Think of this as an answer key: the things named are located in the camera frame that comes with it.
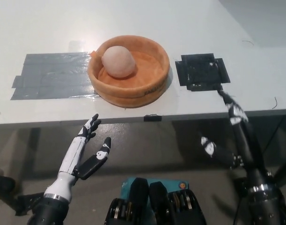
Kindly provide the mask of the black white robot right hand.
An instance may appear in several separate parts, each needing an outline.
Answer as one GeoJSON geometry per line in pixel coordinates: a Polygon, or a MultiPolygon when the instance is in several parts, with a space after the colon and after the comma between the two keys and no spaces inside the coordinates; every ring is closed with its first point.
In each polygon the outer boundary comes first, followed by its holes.
{"type": "Polygon", "coordinates": [[[231,168],[243,167],[247,174],[248,192],[276,192],[275,181],[265,167],[261,147],[245,111],[228,93],[223,90],[217,92],[228,110],[238,154],[217,146],[205,136],[201,136],[200,144],[210,157],[231,168]]]}

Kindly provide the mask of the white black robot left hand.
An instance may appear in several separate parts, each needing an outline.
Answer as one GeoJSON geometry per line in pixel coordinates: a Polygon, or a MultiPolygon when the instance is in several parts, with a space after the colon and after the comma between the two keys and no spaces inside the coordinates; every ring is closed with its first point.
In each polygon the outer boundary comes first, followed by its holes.
{"type": "Polygon", "coordinates": [[[95,137],[101,123],[98,114],[90,118],[72,140],[59,168],[56,180],[45,190],[44,197],[63,202],[71,202],[72,187],[78,179],[86,180],[107,161],[111,149],[111,138],[107,137],[100,150],[83,164],[81,159],[87,143],[95,137]]]}

